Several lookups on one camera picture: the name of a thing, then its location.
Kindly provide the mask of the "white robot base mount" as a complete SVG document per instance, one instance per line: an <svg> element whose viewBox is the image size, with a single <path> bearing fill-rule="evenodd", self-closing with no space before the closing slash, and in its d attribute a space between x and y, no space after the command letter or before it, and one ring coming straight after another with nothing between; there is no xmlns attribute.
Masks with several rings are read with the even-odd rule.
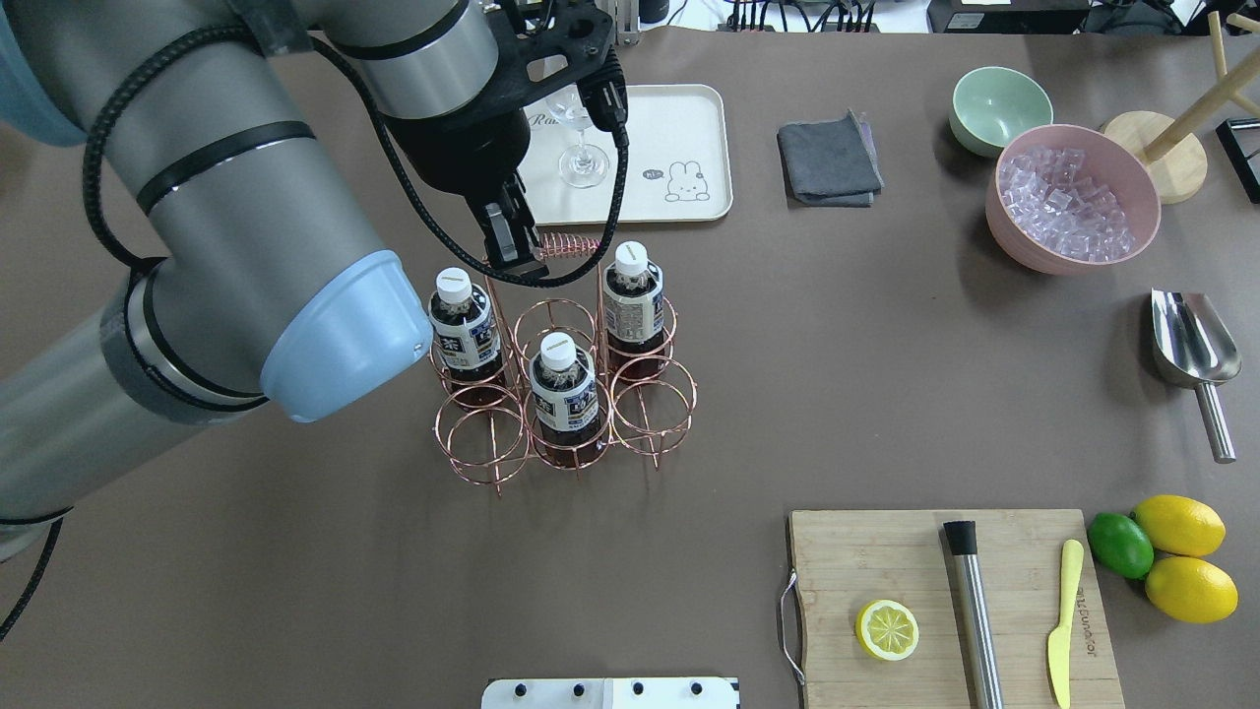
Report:
<svg viewBox="0 0 1260 709"><path fill-rule="evenodd" d="M740 708L737 678L501 678L481 708Z"/></svg>

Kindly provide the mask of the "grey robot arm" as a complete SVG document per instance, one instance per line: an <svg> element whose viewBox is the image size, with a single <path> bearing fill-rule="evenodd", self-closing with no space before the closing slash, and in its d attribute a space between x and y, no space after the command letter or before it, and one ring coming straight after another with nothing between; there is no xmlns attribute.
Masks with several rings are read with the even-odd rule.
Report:
<svg viewBox="0 0 1260 709"><path fill-rule="evenodd" d="M203 427L311 422L433 331L268 57L310 29L421 178L530 234L517 166L536 50L481 1L5 1L3 120L84 149L82 205L125 283L3 382L3 557Z"/></svg>

